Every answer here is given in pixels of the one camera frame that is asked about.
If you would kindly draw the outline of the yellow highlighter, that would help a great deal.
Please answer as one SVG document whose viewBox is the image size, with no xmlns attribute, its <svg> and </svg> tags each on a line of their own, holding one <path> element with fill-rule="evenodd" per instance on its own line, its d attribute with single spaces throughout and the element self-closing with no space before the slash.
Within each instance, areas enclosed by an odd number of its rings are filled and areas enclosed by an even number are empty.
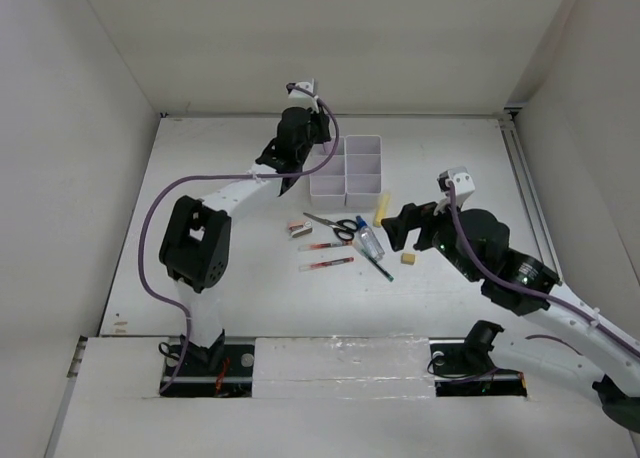
<svg viewBox="0 0 640 458">
<path fill-rule="evenodd" d="M 382 220 L 387 217 L 387 210 L 389 207 L 389 202 L 391 198 L 391 193 L 389 191 L 384 191 L 380 197 L 376 207 L 376 211 L 374 214 L 373 225 L 375 227 L 382 226 Z"/>
</svg>

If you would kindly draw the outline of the clear bottle blue cap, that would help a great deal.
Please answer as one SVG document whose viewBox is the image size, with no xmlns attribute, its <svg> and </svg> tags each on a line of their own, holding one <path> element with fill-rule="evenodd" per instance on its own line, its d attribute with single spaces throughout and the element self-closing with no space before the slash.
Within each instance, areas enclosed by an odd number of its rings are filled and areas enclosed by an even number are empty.
<svg viewBox="0 0 640 458">
<path fill-rule="evenodd" d="M 382 248 L 375 233 L 361 215 L 356 216 L 356 224 L 358 237 L 365 251 L 373 259 L 380 260 L 384 256 L 384 249 Z"/>
</svg>

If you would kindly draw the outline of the green gel pen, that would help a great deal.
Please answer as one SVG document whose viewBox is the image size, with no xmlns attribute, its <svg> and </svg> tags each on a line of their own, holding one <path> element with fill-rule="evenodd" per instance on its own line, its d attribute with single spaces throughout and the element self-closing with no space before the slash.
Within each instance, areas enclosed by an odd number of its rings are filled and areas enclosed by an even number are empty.
<svg viewBox="0 0 640 458">
<path fill-rule="evenodd" d="M 360 253 L 388 282 L 393 282 L 394 277 L 376 259 L 374 259 L 362 246 L 354 244 L 353 247 Z"/>
</svg>

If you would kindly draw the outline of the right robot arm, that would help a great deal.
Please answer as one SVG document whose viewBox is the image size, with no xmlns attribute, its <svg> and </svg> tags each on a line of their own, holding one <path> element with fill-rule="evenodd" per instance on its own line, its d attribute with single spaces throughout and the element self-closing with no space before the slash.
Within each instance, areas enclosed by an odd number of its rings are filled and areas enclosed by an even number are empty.
<svg viewBox="0 0 640 458">
<path fill-rule="evenodd" d="M 420 232 L 417 251 L 438 251 L 492 304 L 547 332 L 517 337 L 502 325 L 477 321 L 431 365 L 441 379 L 478 381 L 498 370 L 537 374 L 595 403 L 621 427 L 639 430 L 639 343 L 590 307 L 542 262 L 511 248 L 510 230 L 490 212 L 405 205 L 382 227 L 393 250 Z"/>
</svg>

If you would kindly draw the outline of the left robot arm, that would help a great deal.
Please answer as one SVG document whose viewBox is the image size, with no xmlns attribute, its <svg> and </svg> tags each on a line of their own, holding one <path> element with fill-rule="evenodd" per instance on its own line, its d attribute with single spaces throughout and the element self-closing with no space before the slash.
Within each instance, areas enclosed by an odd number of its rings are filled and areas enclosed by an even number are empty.
<svg viewBox="0 0 640 458">
<path fill-rule="evenodd" d="M 222 365 L 225 333 L 211 289 L 228 268 L 232 226 L 293 187 L 313 146 L 330 140 L 323 109 L 287 108 L 248 179 L 234 180 L 204 198 L 176 201 L 159 259 L 191 313 L 191 334 L 181 345 L 185 364 L 199 373 L 212 374 Z"/>
</svg>

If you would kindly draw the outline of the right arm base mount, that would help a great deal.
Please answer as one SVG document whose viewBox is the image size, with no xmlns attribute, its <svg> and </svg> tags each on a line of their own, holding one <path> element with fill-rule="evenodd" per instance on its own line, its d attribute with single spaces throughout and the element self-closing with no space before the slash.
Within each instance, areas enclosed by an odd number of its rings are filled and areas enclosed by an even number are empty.
<svg viewBox="0 0 640 458">
<path fill-rule="evenodd" d="M 438 398 L 500 397 L 526 398 L 526 382 L 520 372 L 498 368 L 489 358 L 493 340 L 504 329 L 480 320 L 464 338 L 429 341 L 426 371 L 434 378 Z"/>
</svg>

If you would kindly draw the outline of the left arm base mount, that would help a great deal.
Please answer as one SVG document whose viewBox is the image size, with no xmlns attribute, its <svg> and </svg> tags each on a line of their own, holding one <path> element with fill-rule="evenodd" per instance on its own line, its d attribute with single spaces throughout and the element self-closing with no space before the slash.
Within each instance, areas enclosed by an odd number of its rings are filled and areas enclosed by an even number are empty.
<svg viewBox="0 0 640 458">
<path fill-rule="evenodd" d="M 221 334 L 210 347 L 189 342 L 177 367 L 186 337 L 161 342 L 164 358 L 159 394 L 165 398 L 250 398 L 253 387 L 255 341 Z"/>
</svg>

